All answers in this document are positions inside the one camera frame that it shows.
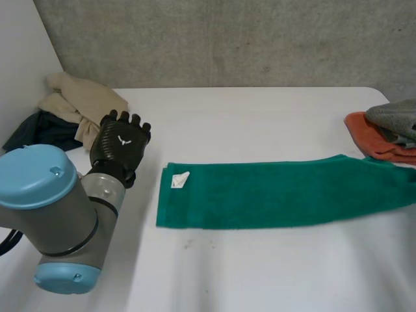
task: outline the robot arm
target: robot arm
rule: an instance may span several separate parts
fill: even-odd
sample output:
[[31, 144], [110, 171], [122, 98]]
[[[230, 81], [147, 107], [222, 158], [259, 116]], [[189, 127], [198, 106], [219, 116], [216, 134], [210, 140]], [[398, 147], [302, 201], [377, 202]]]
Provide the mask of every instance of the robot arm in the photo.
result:
[[150, 125], [114, 110], [101, 121], [82, 180], [58, 148], [16, 149], [0, 158], [0, 226], [22, 231], [43, 255], [34, 281], [60, 294], [94, 288], [125, 190], [150, 141]]

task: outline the orange towel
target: orange towel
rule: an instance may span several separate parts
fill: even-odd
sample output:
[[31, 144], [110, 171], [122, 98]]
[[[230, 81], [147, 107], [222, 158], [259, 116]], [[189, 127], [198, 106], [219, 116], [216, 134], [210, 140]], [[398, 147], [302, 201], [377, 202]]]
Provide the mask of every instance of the orange towel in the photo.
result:
[[416, 148], [404, 149], [388, 143], [377, 126], [365, 118], [365, 112], [353, 112], [345, 118], [355, 143], [375, 159], [416, 165]]

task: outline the green towel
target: green towel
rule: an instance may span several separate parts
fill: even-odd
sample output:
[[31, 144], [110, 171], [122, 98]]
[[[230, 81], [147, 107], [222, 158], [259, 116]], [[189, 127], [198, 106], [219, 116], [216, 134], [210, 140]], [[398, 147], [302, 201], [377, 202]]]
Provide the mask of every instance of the green towel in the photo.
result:
[[[190, 172], [183, 188], [172, 175]], [[416, 170], [345, 155], [306, 162], [168, 164], [157, 226], [259, 229], [312, 226], [416, 202]]]

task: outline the black cable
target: black cable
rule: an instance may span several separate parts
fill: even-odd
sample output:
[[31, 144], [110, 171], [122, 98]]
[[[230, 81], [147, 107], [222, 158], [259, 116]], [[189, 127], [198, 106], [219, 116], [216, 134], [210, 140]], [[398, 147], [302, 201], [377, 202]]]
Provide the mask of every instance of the black cable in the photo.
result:
[[10, 233], [7, 235], [7, 237], [4, 239], [4, 241], [0, 244], [0, 250], [2, 250], [5, 247], [5, 245], [7, 245], [10, 242], [10, 240], [12, 239], [15, 232], [17, 232], [15, 229], [10, 231]]
[[11, 249], [13, 249], [13, 247], [18, 244], [22, 236], [23, 233], [20, 231], [16, 231], [15, 229], [10, 231], [6, 239], [0, 244], [0, 256], [11, 251]]

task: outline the gray cloth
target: gray cloth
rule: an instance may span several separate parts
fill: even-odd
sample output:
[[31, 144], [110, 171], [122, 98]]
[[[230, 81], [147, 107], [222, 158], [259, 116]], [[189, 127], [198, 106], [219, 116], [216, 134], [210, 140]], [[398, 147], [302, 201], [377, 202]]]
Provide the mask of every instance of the gray cloth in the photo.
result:
[[416, 99], [372, 107], [365, 117], [380, 127], [416, 140]]
[[386, 141], [399, 145], [406, 149], [416, 148], [416, 140], [412, 140], [411, 138], [406, 138], [405, 136], [398, 135], [397, 133], [393, 133], [390, 130], [383, 127], [378, 127], [378, 129], [380, 130]]

